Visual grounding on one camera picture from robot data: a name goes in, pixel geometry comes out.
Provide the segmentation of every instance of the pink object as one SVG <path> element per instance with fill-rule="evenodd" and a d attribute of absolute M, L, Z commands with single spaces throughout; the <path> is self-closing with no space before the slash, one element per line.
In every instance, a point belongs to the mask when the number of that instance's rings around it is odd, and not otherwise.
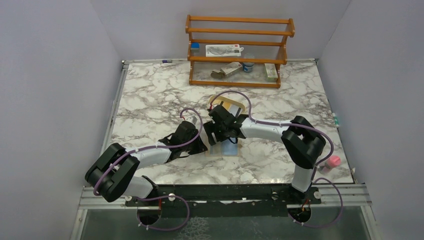
<path fill-rule="evenodd" d="M 342 160 L 340 159 L 340 157 L 332 155 L 329 157 L 329 159 L 327 159 L 327 161 L 325 161 L 324 165 L 321 165 L 318 168 L 318 171 L 322 174 L 327 174 L 331 171 L 331 169 L 340 166 L 340 164 L 342 164 Z"/>
<path fill-rule="evenodd" d="M 340 166 L 342 160 L 339 156 L 332 155 L 325 161 L 325 164 L 328 165 L 331 169 Z"/>

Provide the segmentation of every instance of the screw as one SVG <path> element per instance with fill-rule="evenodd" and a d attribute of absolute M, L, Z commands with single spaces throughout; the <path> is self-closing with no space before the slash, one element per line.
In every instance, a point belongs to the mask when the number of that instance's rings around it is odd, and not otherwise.
<path fill-rule="evenodd" d="M 316 192 L 314 192 L 314 193 L 313 193 L 313 196 L 314 196 L 316 199 L 320 199 L 320 198 L 321 198 L 321 193 L 320 193 L 319 191 L 316 191 Z"/>
<path fill-rule="evenodd" d="M 277 200 L 277 199 L 278 199 L 278 193 L 277 193 L 277 192 L 275 192 L 275 191 L 273 191 L 273 192 L 272 192 L 272 196 L 271 196 L 271 198 L 272 198 L 273 200 Z"/>
<path fill-rule="evenodd" d="M 171 197 L 168 197 L 168 199 L 169 199 L 171 202 L 175 200 L 175 197 L 172 197 L 172 196 L 175 196 L 175 194 L 170 193 L 170 194 L 169 194 L 169 196 L 171 196 Z"/>

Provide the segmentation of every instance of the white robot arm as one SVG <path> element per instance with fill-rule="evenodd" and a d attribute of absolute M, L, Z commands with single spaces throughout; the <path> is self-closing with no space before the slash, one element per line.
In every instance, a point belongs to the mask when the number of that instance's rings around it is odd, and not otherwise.
<path fill-rule="evenodd" d="M 321 155 L 326 141 L 315 131 L 296 126 L 285 126 L 287 123 L 293 123 L 313 128 L 304 117 L 296 116 L 292 121 L 266 120 L 267 123 L 278 123 L 273 126 L 254 122 L 245 114 L 234 116 L 221 105 L 209 110 L 209 116 L 212 121 L 206 122 L 203 127 L 211 146 L 216 144 L 216 141 L 222 142 L 229 138 L 260 138 L 283 143 L 296 164 L 291 186 L 300 193 L 308 191 L 312 184 L 315 163 Z M 110 145 L 88 170 L 85 180 L 92 186 L 97 185 L 96 190 L 108 202 L 113 202 L 122 195 L 146 198 L 157 186 L 146 176 L 133 177 L 137 169 L 153 164 L 168 163 L 180 158 L 183 152 L 194 155 L 207 150 L 199 136 L 184 147 L 171 149 L 161 147 L 180 145 L 193 139 L 199 132 L 195 123 L 196 119 L 193 117 L 187 121 L 184 120 L 175 133 L 159 140 L 155 148 L 125 149 L 118 143 Z M 113 169 L 105 175 L 111 163 L 124 154 L 128 156 L 120 161 L 119 169 Z"/>

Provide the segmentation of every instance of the white box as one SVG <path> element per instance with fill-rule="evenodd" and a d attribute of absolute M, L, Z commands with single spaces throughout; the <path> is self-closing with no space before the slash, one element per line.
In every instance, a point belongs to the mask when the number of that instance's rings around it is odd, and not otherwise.
<path fill-rule="evenodd" d="M 206 57 L 241 57 L 243 49 L 239 44 L 206 45 Z"/>
<path fill-rule="evenodd" d="M 276 69 L 276 65 L 273 63 L 265 63 L 265 72 L 266 72 L 266 80 L 269 82 L 277 81 L 278 72 Z"/>
<path fill-rule="evenodd" d="M 243 66 L 242 66 L 242 64 L 240 64 L 240 62 L 234 61 L 230 64 L 227 64 L 227 65 L 221 67 L 221 72 L 223 72 L 226 77 L 229 77 L 232 74 L 240 71 L 242 69 L 242 67 Z"/>

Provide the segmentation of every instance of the white wall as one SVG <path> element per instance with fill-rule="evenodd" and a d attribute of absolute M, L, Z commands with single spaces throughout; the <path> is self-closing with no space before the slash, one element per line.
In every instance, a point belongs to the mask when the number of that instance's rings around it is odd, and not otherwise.
<path fill-rule="evenodd" d="M 122 65 L 89 0 L 0 2 L 0 239 L 68 239 Z"/>
<path fill-rule="evenodd" d="M 288 58 L 319 58 L 349 2 L 350 0 L 91 0 L 119 56 L 125 60 L 186 58 L 189 42 L 185 32 L 187 14 L 293 18 L 296 33 L 294 38 L 287 41 Z"/>
<path fill-rule="evenodd" d="M 318 69 L 383 239 L 423 238 L 424 2 L 352 0 Z"/>

